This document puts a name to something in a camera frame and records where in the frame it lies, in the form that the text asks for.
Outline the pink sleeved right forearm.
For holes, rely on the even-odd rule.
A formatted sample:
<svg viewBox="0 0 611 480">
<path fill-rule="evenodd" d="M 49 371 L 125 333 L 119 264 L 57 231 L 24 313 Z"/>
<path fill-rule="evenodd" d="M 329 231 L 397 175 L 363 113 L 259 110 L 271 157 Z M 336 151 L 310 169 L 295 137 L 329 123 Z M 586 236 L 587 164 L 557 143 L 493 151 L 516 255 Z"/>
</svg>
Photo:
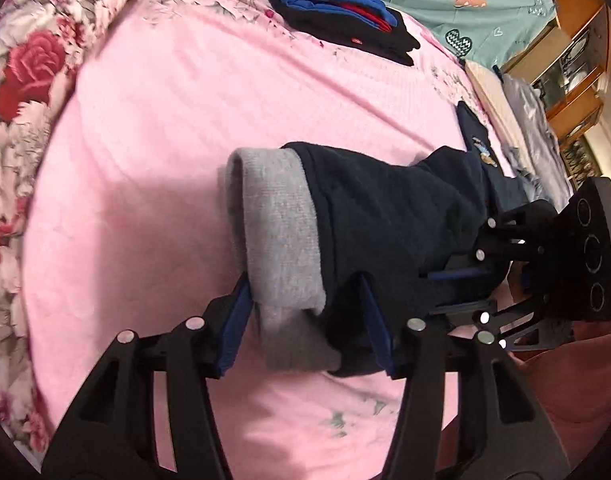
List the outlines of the pink sleeved right forearm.
<svg viewBox="0 0 611 480">
<path fill-rule="evenodd" d="M 572 467 L 611 423 L 611 321 L 576 322 L 575 340 L 527 361 L 517 359 L 548 414 Z"/>
</svg>

